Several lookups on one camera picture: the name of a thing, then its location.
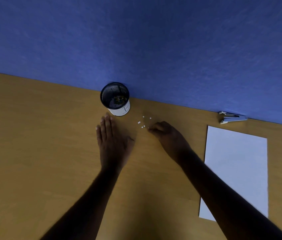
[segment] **desk surface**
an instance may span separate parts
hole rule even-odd
[[[199,194],[141,128],[161,120],[201,158],[208,125],[266,137],[269,218],[282,229],[282,125],[252,119],[219,125],[217,113],[130,101],[117,120],[136,144],[98,239],[225,239],[216,222],[198,217]],[[38,239],[83,194],[100,169],[95,126],[106,112],[97,91],[0,74],[0,239]]]

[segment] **blue wall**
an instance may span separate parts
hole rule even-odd
[[[282,0],[0,0],[0,72],[282,123]]]

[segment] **person's left hand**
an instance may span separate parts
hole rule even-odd
[[[120,172],[128,161],[134,140],[119,132],[109,113],[101,118],[101,125],[97,125],[96,138],[100,149],[101,170],[115,169]]]

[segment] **white paper sheet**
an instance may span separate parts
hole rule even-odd
[[[205,164],[268,217],[267,139],[209,126]],[[215,221],[201,198],[199,217]]]

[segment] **hand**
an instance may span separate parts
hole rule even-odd
[[[126,165],[134,146],[134,140],[123,137],[115,120],[107,113],[96,127],[96,138],[100,149],[101,170],[115,169],[118,172]]]
[[[155,123],[148,131],[159,139],[163,149],[178,164],[192,149],[183,135],[166,121]]]

